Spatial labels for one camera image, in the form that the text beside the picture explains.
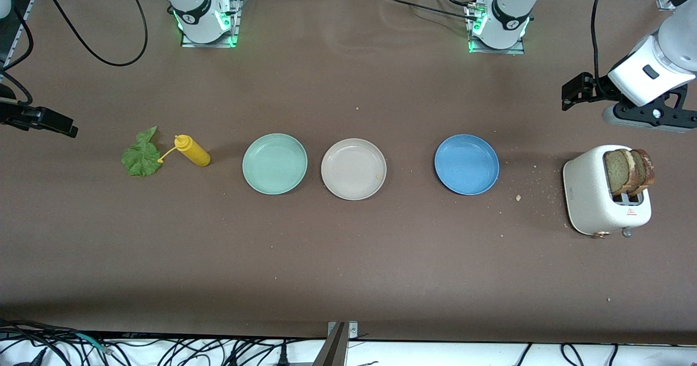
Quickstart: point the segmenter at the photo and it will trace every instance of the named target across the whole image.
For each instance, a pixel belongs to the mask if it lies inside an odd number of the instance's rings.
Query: metal frame
[[[29,19],[29,12],[32,11],[32,7],[34,6],[34,1],[36,0],[29,0],[29,3],[27,4],[27,10],[25,11],[25,14],[23,16],[25,21],[28,21]],[[25,28],[20,24],[20,27],[17,29],[17,34],[15,34],[15,39],[12,41],[12,46],[10,46],[10,49],[7,51],[7,59],[5,60],[5,65],[7,66],[12,62],[12,56],[15,53],[15,49],[17,48],[17,44],[20,43],[20,38],[22,37],[22,33],[24,32]]]
[[[322,349],[319,350],[319,354],[317,354],[317,358],[315,358],[312,366],[344,366],[350,333],[350,322],[341,321],[334,323],[327,341],[324,342]]]

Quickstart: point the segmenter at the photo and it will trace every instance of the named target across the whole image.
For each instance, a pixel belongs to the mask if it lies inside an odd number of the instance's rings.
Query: bread slice
[[[629,150],[622,148],[606,152],[603,159],[605,160],[605,173],[610,184],[610,194],[618,196],[629,192],[629,190],[634,190],[640,185],[637,164]]]
[[[637,185],[629,190],[627,194],[634,197],[653,185],[656,175],[651,157],[645,150],[632,150],[631,153],[635,163],[637,163],[639,179]]]

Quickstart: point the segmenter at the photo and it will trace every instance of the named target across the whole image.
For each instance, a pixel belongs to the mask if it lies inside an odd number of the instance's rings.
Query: brown table surface
[[[132,0],[60,1],[99,54],[139,50]],[[540,0],[524,56],[470,54],[460,20],[390,0],[252,0],[238,48],[184,49],[167,2],[141,1],[150,43],[129,68],[92,58],[50,0],[30,14],[36,47],[13,74],[80,133],[0,127],[5,318],[272,336],[351,319],[372,338],[697,341],[697,132],[610,126],[610,103],[560,110],[562,84],[592,70],[592,0]],[[667,15],[653,0],[602,0],[601,70]],[[211,165],[175,152],[155,175],[129,177],[120,155],[154,125],[160,150],[187,133]],[[298,138],[309,167],[271,197],[246,184],[241,161],[274,132]],[[498,153],[485,194],[436,177],[436,148],[457,133]],[[324,152],[350,137],[388,161],[385,185],[361,202],[321,180]],[[607,143],[644,148],[657,166],[653,217],[632,239],[568,224],[560,168]]]

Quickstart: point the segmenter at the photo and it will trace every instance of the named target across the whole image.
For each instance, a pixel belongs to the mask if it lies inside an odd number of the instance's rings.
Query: metal bracket
[[[675,6],[672,4],[672,1],[670,0],[656,0],[656,6],[658,6],[658,9],[660,9],[661,11],[675,10]]]
[[[240,24],[242,23],[242,6],[244,0],[229,0],[229,4],[224,5],[224,9],[232,12],[230,16],[222,18],[223,23],[228,23],[229,31],[223,33],[220,38],[207,44],[200,44],[189,39],[184,32],[181,34],[182,47],[201,47],[201,48],[230,48],[237,47],[237,37],[240,35]]]
[[[334,326],[338,324],[337,321],[330,321],[328,326],[327,326],[327,336],[330,336],[332,334],[332,329],[334,329]],[[349,339],[356,339],[358,337],[358,321],[348,321],[348,338]]]
[[[344,366],[346,363],[346,349],[349,344],[349,334],[358,333],[358,323],[355,321],[331,322],[329,337],[319,350],[312,366]]]
[[[463,7],[465,11],[465,16],[474,16],[477,20],[467,20],[467,35],[469,37],[468,48],[470,53],[492,53],[492,54],[525,54],[525,48],[523,48],[523,38],[518,39],[515,45],[510,48],[490,48],[486,46],[480,38],[478,38],[473,32],[475,29],[480,28],[480,24],[484,21],[486,16],[486,4],[484,0],[477,0],[475,3],[471,3],[466,7]]]

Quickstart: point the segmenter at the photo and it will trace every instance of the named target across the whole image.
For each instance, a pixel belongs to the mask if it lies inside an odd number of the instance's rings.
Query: mustard bottle
[[[175,136],[174,147],[162,155],[157,161],[159,163],[164,163],[164,157],[175,149],[184,154],[185,157],[189,158],[189,160],[194,162],[197,166],[206,167],[211,163],[211,155],[202,149],[201,145],[194,141],[193,138],[187,135]]]

